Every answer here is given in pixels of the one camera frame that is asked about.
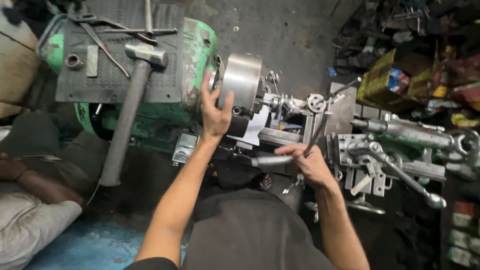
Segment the blue floor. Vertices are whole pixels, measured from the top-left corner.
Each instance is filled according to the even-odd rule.
[[[26,270],[121,270],[130,265],[145,233],[114,223],[76,222],[40,251]],[[182,249],[182,259],[186,248]]]

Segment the nut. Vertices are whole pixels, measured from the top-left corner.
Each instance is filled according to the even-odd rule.
[[[80,57],[76,54],[69,54],[65,58],[65,64],[73,70],[79,70],[84,66],[84,63],[80,61]]]

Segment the hand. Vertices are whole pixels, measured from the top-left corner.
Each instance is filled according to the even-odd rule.
[[[220,96],[220,89],[215,89],[212,93],[208,92],[208,81],[212,72],[208,71],[202,81],[200,93],[202,94],[202,117],[204,121],[204,137],[221,139],[227,132],[232,120],[232,107],[234,93],[229,91],[225,96],[223,110],[215,107],[215,102]]]
[[[322,188],[334,191],[339,190],[337,182],[325,163],[320,148],[314,145],[310,155],[304,158],[303,152],[306,148],[306,145],[288,145],[275,149],[275,154],[291,155],[315,191],[319,191]]]
[[[8,159],[6,153],[0,154],[0,180],[16,181],[27,170],[20,160]]]

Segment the rubber mat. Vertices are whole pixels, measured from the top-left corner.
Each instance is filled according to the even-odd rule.
[[[87,0],[88,12],[104,16],[131,29],[145,28],[144,1],[142,0]],[[174,103],[181,100],[183,66],[184,8],[171,3],[152,0],[153,28],[177,28],[176,34],[156,36],[158,47],[168,53],[165,69],[152,71],[143,102]],[[93,26],[95,31],[112,29]],[[133,75],[134,60],[125,55],[125,45],[135,40],[128,34],[98,33],[114,58]],[[98,53],[98,77],[87,78],[87,46],[95,42],[77,23],[67,18],[64,28],[64,52],[76,54],[85,65],[71,70],[64,64],[59,75],[56,101],[89,103],[122,103],[130,80],[114,65],[101,49]]]

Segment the red object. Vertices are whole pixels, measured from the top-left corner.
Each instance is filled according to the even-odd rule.
[[[453,204],[453,212],[473,216],[473,203],[456,201]]]

